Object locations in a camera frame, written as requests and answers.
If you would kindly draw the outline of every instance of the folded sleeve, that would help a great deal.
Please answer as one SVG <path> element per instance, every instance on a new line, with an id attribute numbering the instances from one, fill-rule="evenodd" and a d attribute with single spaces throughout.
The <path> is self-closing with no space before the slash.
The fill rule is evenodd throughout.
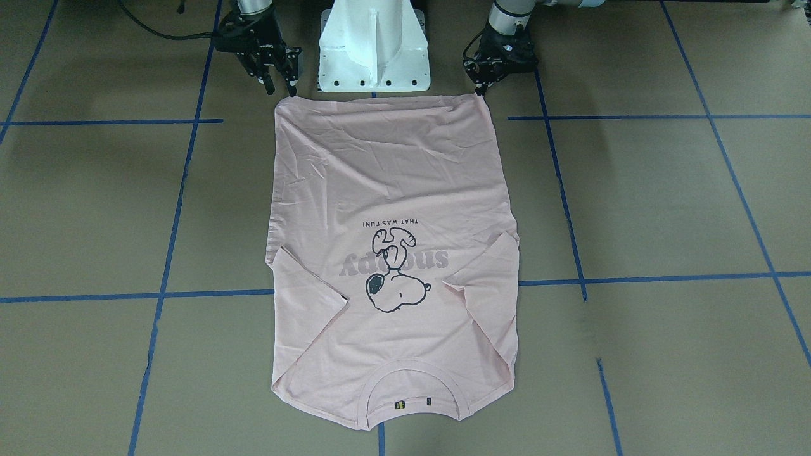
<path id="1" fill-rule="evenodd" d="M 284 247 L 277 250 L 270 267 L 275 286 L 275 386 L 346 306 L 347 299 L 304 268 Z"/>
<path id="2" fill-rule="evenodd" d="M 513 372 L 518 353 L 515 324 L 518 298 L 518 242 L 501 234 L 482 254 L 444 280 L 462 291 L 465 306 Z"/>

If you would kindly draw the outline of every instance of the pink t-shirt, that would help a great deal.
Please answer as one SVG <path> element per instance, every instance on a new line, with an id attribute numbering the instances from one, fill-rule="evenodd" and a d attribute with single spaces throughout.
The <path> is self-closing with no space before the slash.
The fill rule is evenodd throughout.
<path id="1" fill-rule="evenodd" d="M 484 100 L 286 98 L 272 390 L 353 429 L 513 388 L 518 236 Z"/>

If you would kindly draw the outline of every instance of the white bracket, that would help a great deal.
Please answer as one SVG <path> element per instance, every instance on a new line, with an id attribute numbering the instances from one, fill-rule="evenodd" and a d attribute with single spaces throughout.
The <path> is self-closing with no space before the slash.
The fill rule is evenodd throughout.
<path id="1" fill-rule="evenodd" d="M 418 18 L 409 0 L 335 0 L 324 21 L 321 91 L 419 92 L 431 86 L 424 16 Z"/>

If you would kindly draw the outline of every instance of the snoopy graphic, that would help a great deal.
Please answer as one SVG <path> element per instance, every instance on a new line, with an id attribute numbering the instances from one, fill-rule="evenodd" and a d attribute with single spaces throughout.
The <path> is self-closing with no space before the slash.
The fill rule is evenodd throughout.
<path id="1" fill-rule="evenodd" d="M 402 228 L 381 228 L 371 240 L 371 250 L 383 256 L 388 272 L 374 273 L 366 280 L 366 294 L 372 305 L 381 312 L 394 312 L 404 305 L 421 303 L 431 284 L 400 270 L 406 262 L 409 247 L 417 245 L 414 235 Z"/>

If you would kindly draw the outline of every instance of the cartoon dog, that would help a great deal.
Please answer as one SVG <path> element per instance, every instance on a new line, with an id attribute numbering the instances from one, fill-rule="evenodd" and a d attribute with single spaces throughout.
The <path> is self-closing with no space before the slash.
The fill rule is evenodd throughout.
<path id="1" fill-rule="evenodd" d="M 401 272 L 408 248 L 417 245 L 414 235 L 402 228 L 381 228 L 371 240 L 371 250 L 383 256 L 388 272 L 375 273 L 366 280 L 366 294 L 372 305 L 381 312 L 394 312 L 404 305 L 421 303 L 431 284 Z"/>

